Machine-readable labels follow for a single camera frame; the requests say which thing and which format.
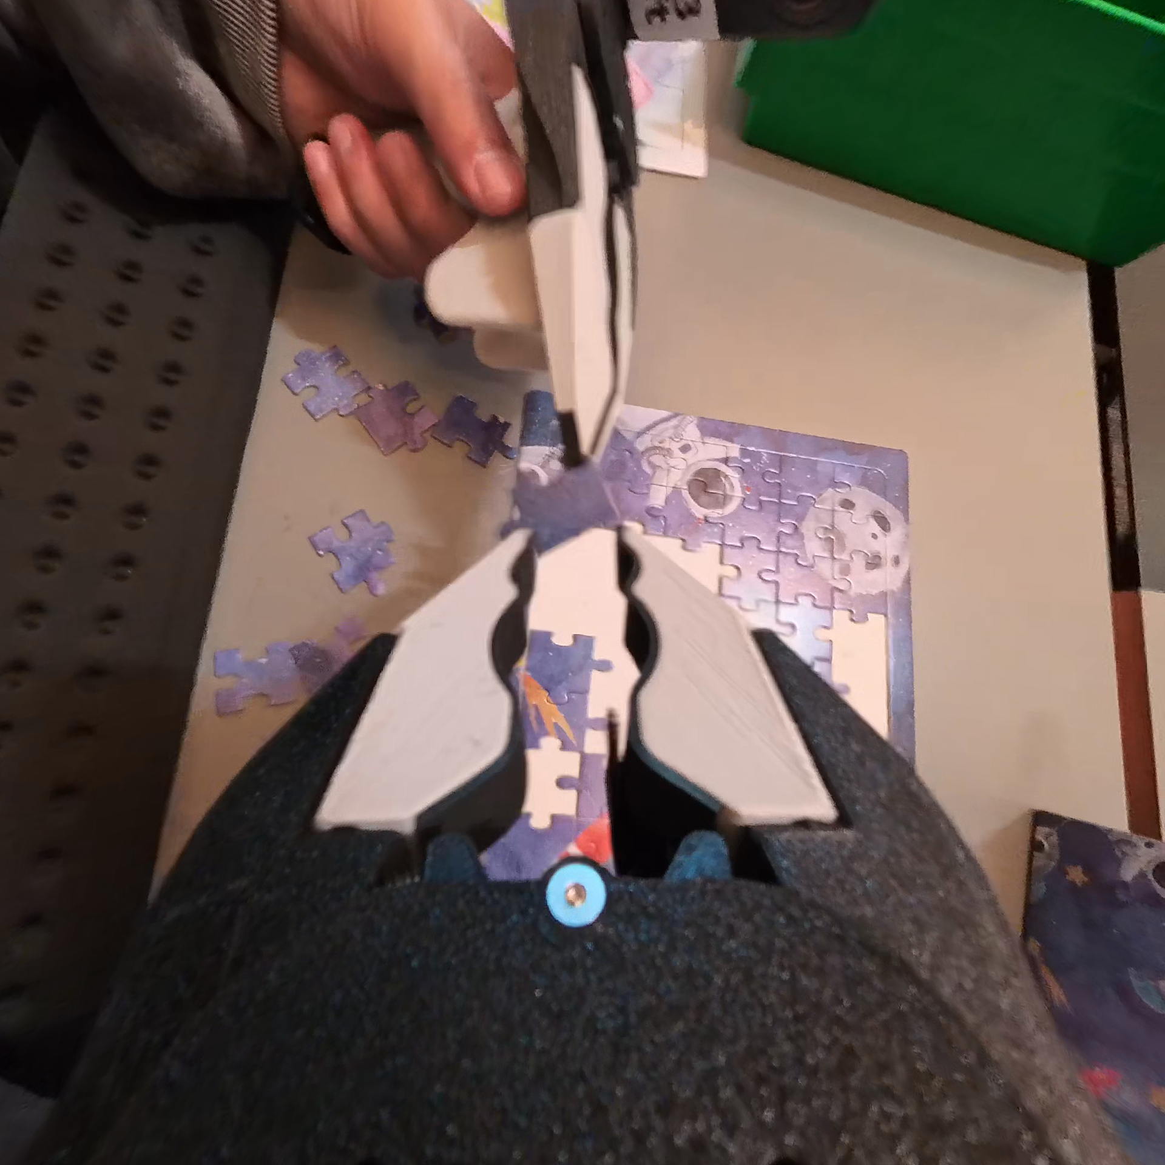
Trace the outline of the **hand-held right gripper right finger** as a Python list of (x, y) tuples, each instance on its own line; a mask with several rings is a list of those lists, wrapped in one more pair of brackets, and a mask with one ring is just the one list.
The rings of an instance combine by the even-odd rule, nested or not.
[(749, 625), (646, 536), (619, 532), (638, 668), (613, 761), (623, 878), (779, 878), (765, 839), (839, 809)]

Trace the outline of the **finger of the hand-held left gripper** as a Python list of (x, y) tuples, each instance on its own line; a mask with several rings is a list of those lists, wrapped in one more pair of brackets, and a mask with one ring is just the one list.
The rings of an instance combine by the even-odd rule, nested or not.
[(611, 274), (611, 351), (613, 387), (601, 421), (599, 448), (615, 432), (625, 407), (635, 343), (635, 213), (617, 197), (609, 209), (607, 258)]
[(531, 218), (535, 294), (551, 391), (571, 452), (599, 454), (617, 385), (615, 290), (607, 222), (613, 209), (599, 113), (583, 72), (571, 74), (579, 197)]

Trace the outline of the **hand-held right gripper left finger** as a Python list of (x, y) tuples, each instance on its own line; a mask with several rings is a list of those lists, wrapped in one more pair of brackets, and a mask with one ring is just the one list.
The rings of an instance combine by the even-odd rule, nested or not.
[(317, 831), (389, 833), (421, 864), (436, 837), (486, 853), (518, 823), (528, 763), (512, 672), (535, 567), (533, 536), (512, 534), (403, 623)]

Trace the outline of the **dark blue jigsaw puzzle piece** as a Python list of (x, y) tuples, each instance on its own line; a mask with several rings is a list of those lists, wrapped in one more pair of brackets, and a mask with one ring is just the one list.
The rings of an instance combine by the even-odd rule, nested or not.
[(500, 537), (529, 532), (537, 555), (543, 555), (591, 530), (619, 530), (621, 524), (623, 518), (601, 466), (585, 460), (545, 482), (531, 468), (520, 470), (512, 516), (500, 530)]

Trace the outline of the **puzzle pieces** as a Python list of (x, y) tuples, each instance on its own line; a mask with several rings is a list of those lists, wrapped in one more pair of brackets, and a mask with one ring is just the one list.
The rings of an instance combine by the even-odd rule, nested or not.
[[(304, 409), (314, 421), (353, 417), (383, 456), (403, 450), (419, 454), (436, 442), (446, 448), (464, 444), (468, 460), (480, 468), (496, 458), (518, 458), (518, 446), (508, 440), (512, 425), (504, 417), (482, 415), (466, 395), (456, 395), (442, 413), (434, 413), (411, 381), (389, 387), (369, 383), (337, 345), (298, 351), (282, 383), (296, 397), (310, 393)], [(395, 563), (391, 524), (359, 510), (308, 541), (319, 559), (335, 561), (329, 577), (339, 593), (365, 589), (375, 599), (387, 593), (385, 573)], [(317, 694), (343, 670), (361, 641), (361, 623), (345, 619), (325, 641), (274, 642), (254, 658), (240, 648), (220, 648), (212, 658), (212, 676), (230, 680), (230, 686), (214, 694), (216, 716), (238, 716), (256, 700), (276, 708)]]

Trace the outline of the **space puzzle board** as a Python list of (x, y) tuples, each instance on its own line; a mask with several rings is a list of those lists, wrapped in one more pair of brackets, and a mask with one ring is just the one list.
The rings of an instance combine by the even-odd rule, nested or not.
[[(908, 456), (629, 405), (603, 472), (664, 555), (777, 635), (902, 755), (916, 755)], [(514, 684), (528, 803), (484, 854), (496, 882), (531, 882), (567, 856), (611, 866), (607, 722), (635, 684), (611, 532), (539, 561)]]

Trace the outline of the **person's left forearm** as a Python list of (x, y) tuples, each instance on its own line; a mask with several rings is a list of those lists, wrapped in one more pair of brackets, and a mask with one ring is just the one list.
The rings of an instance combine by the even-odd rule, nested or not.
[(183, 199), (284, 199), (280, 3), (2, 3), (2, 82), (70, 80), (109, 141)]

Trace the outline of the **grey desk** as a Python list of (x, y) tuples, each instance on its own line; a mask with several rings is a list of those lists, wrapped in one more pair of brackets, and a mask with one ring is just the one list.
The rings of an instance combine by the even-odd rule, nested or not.
[[(708, 177), (638, 189), (631, 401), (908, 454), (916, 767), (1019, 926), (1033, 811), (1158, 831), (1128, 803), (1086, 266), (749, 149), (734, 78), (736, 52), (710, 50)], [(296, 710), (218, 718), (218, 648), (347, 617), (395, 631), (498, 539), (506, 460), (385, 458), (282, 383), (300, 349), (337, 343), (432, 409), (466, 395), (518, 421), (526, 383), (417, 329), (411, 300), (294, 234), (155, 880)], [(339, 593), (308, 541), (359, 510), (395, 534), (379, 599)]]

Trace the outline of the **person's left hand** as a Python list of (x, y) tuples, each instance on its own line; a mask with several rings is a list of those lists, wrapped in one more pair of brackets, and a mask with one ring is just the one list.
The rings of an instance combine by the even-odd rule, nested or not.
[(421, 280), (482, 217), (526, 207), (498, 104), (514, 52), (468, 3), (282, 3), (280, 98), (333, 236)]

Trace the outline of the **colourful cartoon puzzle board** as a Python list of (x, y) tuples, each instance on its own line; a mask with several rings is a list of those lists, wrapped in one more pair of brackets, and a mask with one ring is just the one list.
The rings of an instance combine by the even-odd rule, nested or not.
[(640, 169), (706, 179), (706, 44), (631, 42), (625, 56)]

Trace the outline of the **green plastic bin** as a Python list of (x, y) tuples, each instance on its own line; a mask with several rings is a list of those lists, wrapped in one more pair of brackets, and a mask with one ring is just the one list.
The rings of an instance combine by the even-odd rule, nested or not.
[(876, 3), (736, 84), (755, 149), (1110, 268), (1164, 244), (1164, 3)]

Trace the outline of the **illustrated puzzle box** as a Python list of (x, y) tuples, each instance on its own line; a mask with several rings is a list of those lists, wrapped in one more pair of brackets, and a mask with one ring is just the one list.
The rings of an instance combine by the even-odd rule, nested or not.
[(1039, 811), (1027, 958), (1076, 1076), (1136, 1164), (1164, 1164), (1164, 843)]

